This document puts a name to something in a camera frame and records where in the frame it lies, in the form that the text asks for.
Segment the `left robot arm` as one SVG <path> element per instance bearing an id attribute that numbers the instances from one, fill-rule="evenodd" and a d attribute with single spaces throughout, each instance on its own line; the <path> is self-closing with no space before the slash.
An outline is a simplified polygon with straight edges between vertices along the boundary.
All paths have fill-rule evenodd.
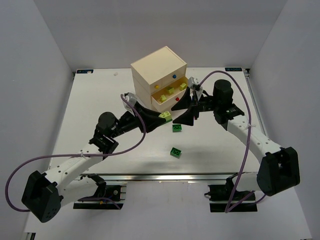
<path id="1" fill-rule="evenodd" d="M 105 182 L 97 174 L 80 177 L 90 167 L 102 162 L 119 145 L 115 138 L 136 128 L 149 133 L 163 125 L 168 114 L 147 109 L 138 102 L 135 112 L 126 111 L 120 118 L 111 112 L 102 113 L 93 137 L 80 151 L 59 166 L 40 173 L 33 172 L 27 180 L 22 203 L 42 223 L 50 221 L 61 207 L 89 196 L 99 198 Z"/>

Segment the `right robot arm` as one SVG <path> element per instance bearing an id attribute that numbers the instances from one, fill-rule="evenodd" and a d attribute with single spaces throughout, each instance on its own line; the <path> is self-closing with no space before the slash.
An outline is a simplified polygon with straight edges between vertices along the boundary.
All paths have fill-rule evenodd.
<path id="1" fill-rule="evenodd" d="M 233 89 L 228 80 L 214 83 L 212 95 L 193 78 L 182 98 L 171 108 L 172 111 L 186 110 L 173 122 L 193 126 L 201 112 L 213 112 L 216 122 L 237 137 L 259 162 L 258 172 L 244 172 L 240 177 L 227 180 L 228 189 L 237 192 L 261 191 L 267 196 L 295 187 L 300 183 L 298 153 L 292 147 L 284 148 L 273 142 L 249 122 L 249 117 L 233 103 Z"/>

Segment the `lime lego brick from stack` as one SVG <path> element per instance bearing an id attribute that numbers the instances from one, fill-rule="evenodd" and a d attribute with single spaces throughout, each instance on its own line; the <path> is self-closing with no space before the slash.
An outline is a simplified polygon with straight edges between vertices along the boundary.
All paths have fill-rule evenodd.
<path id="1" fill-rule="evenodd" d="M 166 87 L 166 92 L 168 95 L 172 95 L 175 92 L 175 89 L 171 86 Z"/>

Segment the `cream drawer cabinet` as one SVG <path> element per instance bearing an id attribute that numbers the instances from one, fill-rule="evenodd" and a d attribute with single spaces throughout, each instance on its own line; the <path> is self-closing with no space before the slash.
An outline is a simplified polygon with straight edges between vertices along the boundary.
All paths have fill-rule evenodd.
<path id="1" fill-rule="evenodd" d="M 185 67 L 187 70 L 187 63 L 168 46 L 164 46 L 133 62 L 130 67 L 135 94 L 147 108 L 157 111 L 152 105 L 150 84 L 179 68 Z"/>

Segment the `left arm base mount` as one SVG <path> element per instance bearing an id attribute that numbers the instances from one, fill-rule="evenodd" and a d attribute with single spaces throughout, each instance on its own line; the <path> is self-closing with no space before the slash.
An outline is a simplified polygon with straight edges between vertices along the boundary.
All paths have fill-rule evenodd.
<path id="1" fill-rule="evenodd" d="M 107 183 L 102 177 L 93 173 L 81 176 L 80 180 L 93 180 L 94 193 L 82 197 L 73 204 L 75 210 L 121 210 L 126 199 L 126 186 Z"/>

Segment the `green and lime lego stack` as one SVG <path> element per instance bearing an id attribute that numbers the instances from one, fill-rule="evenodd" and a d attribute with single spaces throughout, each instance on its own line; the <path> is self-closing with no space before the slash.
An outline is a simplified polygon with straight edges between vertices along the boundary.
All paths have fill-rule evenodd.
<path id="1" fill-rule="evenodd" d="M 173 120 L 172 115 L 171 115 L 171 113 L 169 111 L 162 112 L 159 115 L 159 117 L 162 118 L 162 119 L 165 119 L 166 123 L 171 122 Z"/>

